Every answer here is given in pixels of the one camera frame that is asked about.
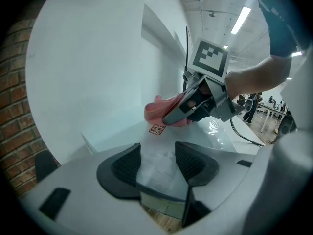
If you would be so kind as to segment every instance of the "white wall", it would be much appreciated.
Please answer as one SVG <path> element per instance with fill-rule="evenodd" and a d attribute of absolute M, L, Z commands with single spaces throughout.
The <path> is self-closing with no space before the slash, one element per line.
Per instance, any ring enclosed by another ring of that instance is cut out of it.
<path fill-rule="evenodd" d="M 280 84 L 271 90 L 262 92 L 263 101 L 268 102 L 269 98 L 273 96 L 273 99 L 275 99 L 276 103 L 279 103 L 282 100 L 282 96 L 280 95 L 280 92 L 282 91 L 284 87 L 285 87 L 285 83 Z"/>
<path fill-rule="evenodd" d="M 188 19 L 181 0 L 145 0 L 145 3 L 162 20 L 177 43 L 186 51 Z"/>
<path fill-rule="evenodd" d="M 183 69 L 173 51 L 149 29 L 141 32 L 141 103 L 153 102 L 156 95 L 164 99 L 182 92 Z"/>
<path fill-rule="evenodd" d="M 28 45 L 26 86 L 39 132 L 61 164 L 87 154 L 81 131 L 103 125 L 110 132 L 110 116 L 182 90 L 171 50 L 142 31 L 144 2 L 47 0 L 42 8 Z M 180 1 L 148 3 L 185 46 Z"/>

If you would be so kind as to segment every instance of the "desk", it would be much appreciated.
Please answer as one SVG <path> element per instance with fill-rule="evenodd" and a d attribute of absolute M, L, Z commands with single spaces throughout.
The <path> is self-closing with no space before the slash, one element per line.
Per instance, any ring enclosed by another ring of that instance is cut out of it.
<path fill-rule="evenodd" d="M 263 105 L 263 104 L 258 104 L 258 106 L 260 106 L 261 108 L 263 108 L 263 109 L 265 109 L 265 110 L 268 110 L 268 115 L 266 116 L 266 119 L 265 119 L 264 124 L 263 124 L 262 129 L 261 129 L 261 132 L 263 132 L 264 127 L 265 127 L 265 125 L 266 125 L 267 120 L 269 119 L 269 115 L 270 115 L 271 112 L 272 112 L 271 118 L 273 117 L 274 113 L 276 113 L 276 114 L 278 114 L 278 115 L 281 115 L 282 117 L 284 117 L 284 116 L 286 115 L 286 113 L 283 113 L 283 112 L 274 110 L 273 108 L 268 107 L 268 106 L 265 106 L 265 105 Z"/>

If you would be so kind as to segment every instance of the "floor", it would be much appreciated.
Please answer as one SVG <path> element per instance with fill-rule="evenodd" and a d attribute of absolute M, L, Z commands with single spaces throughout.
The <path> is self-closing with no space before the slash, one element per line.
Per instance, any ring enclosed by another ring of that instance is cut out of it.
<path fill-rule="evenodd" d="M 269 144 L 270 142 L 274 141 L 276 138 L 276 133 L 274 130 L 277 130 L 279 127 L 279 121 L 277 119 L 277 116 L 274 115 L 273 117 L 270 117 L 267 121 L 266 126 L 264 127 L 263 132 L 261 132 L 262 126 L 264 124 L 264 121 L 266 119 L 266 114 L 263 112 L 254 113 L 254 119 L 252 121 L 252 124 L 246 125 L 254 132 L 254 134 L 265 144 Z M 244 113 L 241 115 L 238 115 L 238 117 L 243 120 Z"/>
<path fill-rule="evenodd" d="M 241 120 L 243 120 L 243 116 L 243 113 L 241 115 L 238 115 Z M 274 130 L 278 129 L 279 121 L 277 120 L 277 116 L 271 117 L 270 119 L 268 119 L 267 124 L 264 127 L 263 132 L 261 133 L 261 129 L 266 119 L 266 116 L 267 115 L 263 112 L 256 112 L 252 124 L 246 123 L 246 125 L 263 143 L 269 145 L 269 143 L 274 141 L 277 136 Z M 149 214 L 149 216 L 169 234 L 175 233 L 182 229 L 181 220 L 171 218 L 145 206 L 143 206 L 143 208 Z"/>
<path fill-rule="evenodd" d="M 169 217 L 146 206 L 142 207 L 160 227 L 167 231 L 168 234 L 173 234 L 182 229 L 181 220 Z"/>

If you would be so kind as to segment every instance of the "black gripper pad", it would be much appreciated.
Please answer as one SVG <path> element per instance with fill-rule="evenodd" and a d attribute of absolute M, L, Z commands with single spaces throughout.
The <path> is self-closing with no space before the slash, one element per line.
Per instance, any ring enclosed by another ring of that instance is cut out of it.
<path fill-rule="evenodd" d="M 205 186 L 218 173 L 217 161 L 181 142 L 175 142 L 176 164 L 190 187 Z"/>
<path fill-rule="evenodd" d="M 97 179 L 104 190 L 116 198 L 140 200 L 136 178 L 141 166 L 140 144 L 104 160 L 97 169 Z"/>
<path fill-rule="evenodd" d="M 45 214 L 47 217 L 51 218 L 52 220 L 55 220 L 63 204 L 67 200 L 67 197 L 69 194 L 70 194 L 69 189 L 65 189 L 65 188 L 54 189 L 54 191 L 45 200 L 45 202 L 39 208 L 39 210 L 43 214 Z"/>

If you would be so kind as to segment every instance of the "human arm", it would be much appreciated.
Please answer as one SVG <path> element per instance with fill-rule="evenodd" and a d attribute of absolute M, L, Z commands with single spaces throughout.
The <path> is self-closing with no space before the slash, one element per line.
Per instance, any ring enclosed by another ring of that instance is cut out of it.
<path fill-rule="evenodd" d="M 225 78 L 228 96 L 233 100 L 240 94 L 270 90 L 286 80 L 290 67 L 291 57 L 271 55 L 255 66 L 232 71 Z"/>

